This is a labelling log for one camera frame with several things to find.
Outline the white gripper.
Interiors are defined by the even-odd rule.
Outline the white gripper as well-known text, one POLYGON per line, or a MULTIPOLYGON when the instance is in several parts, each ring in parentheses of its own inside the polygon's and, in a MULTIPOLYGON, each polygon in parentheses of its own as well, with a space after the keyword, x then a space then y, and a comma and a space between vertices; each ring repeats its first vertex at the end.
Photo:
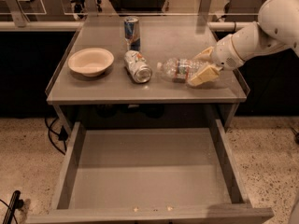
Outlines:
POLYGON ((235 70, 244 64, 244 61, 235 51, 232 35, 227 35, 219 40, 214 48, 204 49, 196 54, 193 59, 209 63, 213 61, 214 64, 206 63, 188 79, 188 84, 192 87, 217 79, 221 74, 221 69, 235 70))

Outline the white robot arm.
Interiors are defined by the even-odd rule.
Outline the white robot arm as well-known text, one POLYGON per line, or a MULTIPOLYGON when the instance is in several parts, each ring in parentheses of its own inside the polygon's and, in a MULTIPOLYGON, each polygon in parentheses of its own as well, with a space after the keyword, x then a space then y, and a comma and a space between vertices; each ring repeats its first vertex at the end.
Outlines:
POLYGON ((251 58, 285 49, 292 49, 299 56, 299 0, 266 0, 258 21, 194 57, 204 64, 188 78, 187 84, 197 87, 218 78, 221 70, 235 70, 251 58))

